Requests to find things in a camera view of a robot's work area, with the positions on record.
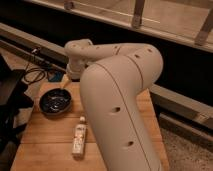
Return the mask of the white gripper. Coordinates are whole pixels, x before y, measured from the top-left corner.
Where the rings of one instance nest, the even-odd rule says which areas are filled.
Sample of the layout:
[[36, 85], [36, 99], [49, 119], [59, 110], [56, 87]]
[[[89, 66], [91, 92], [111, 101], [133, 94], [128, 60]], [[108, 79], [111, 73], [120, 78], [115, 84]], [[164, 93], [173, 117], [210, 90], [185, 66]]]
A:
[[[66, 74], [70, 80], [79, 80], [83, 70], [84, 66], [80, 63], [68, 63], [66, 67]], [[69, 79], [62, 80], [60, 83], [61, 89], [64, 89], [70, 83]]]

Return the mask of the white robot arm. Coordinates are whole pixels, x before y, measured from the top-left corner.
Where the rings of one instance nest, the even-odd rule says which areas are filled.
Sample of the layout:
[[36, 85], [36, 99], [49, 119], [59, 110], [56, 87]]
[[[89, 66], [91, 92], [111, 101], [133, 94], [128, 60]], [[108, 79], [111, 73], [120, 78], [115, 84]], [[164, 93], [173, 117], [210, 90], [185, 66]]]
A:
[[81, 104], [107, 171], [163, 171], [136, 97], [161, 75], [159, 50], [146, 43], [64, 46], [67, 75], [80, 81]]

